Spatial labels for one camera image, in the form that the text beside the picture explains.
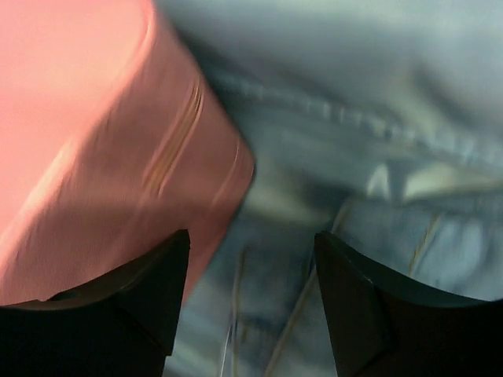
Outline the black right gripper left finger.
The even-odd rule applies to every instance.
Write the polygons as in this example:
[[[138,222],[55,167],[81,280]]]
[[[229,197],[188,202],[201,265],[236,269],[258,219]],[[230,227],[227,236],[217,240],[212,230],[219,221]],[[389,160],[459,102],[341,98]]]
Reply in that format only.
[[[148,253],[51,299],[1,308],[3,376],[160,376],[172,353],[190,240]]]

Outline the pink vanity case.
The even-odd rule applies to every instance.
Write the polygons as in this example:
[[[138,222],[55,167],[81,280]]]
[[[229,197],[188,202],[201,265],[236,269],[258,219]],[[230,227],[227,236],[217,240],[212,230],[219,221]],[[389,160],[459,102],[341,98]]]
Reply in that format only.
[[[179,229],[191,291],[253,169],[152,2],[2,2],[3,305],[78,287]]]

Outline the grey-blue denim jeans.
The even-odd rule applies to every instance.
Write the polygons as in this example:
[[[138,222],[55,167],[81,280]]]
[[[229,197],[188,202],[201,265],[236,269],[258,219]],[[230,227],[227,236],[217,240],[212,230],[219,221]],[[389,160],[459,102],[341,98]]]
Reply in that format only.
[[[502,296],[499,1],[162,1],[256,157],[167,376],[334,376],[313,241]]]

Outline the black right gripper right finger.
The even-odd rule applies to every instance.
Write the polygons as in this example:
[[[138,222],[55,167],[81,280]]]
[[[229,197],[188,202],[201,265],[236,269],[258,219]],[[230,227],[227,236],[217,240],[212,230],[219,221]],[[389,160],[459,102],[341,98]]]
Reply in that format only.
[[[451,294],[330,232],[314,253],[339,376],[500,376],[502,302]]]

